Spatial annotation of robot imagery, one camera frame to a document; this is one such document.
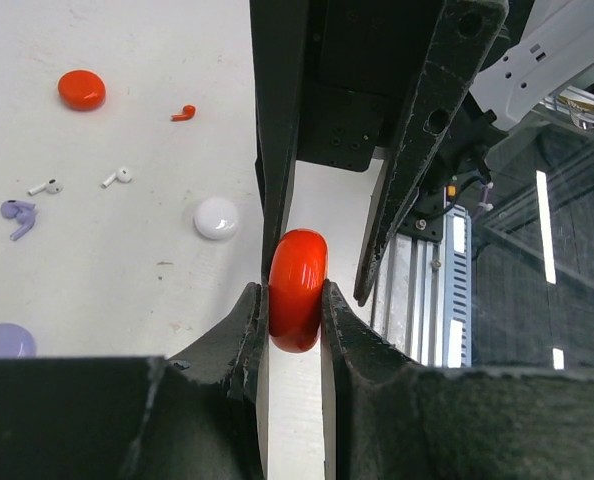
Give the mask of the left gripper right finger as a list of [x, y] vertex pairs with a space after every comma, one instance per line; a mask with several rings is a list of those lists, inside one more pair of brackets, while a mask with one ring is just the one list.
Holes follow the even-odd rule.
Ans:
[[329, 479], [594, 479], [594, 369], [422, 366], [322, 291]]

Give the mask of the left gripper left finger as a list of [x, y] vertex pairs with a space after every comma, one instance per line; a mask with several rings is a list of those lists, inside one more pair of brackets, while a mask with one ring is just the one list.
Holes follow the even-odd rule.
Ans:
[[268, 291], [170, 358], [0, 359], [0, 479], [262, 479]]

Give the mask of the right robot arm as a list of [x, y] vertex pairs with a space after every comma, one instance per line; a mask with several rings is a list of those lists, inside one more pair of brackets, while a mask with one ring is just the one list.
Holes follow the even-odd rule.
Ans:
[[354, 296], [414, 202], [594, 64], [594, 1], [254, 1], [255, 163], [268, 276], [297, 161], [383, 160]]

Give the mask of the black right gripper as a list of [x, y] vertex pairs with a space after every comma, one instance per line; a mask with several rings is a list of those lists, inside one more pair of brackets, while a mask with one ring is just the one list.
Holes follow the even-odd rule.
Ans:
[[354, 284], [355, 300], [366, 304], [506, 16], [505, 1], [250, 3], [263, 282], [286, 230], [296, 154], [363, 172], [394, 131]]

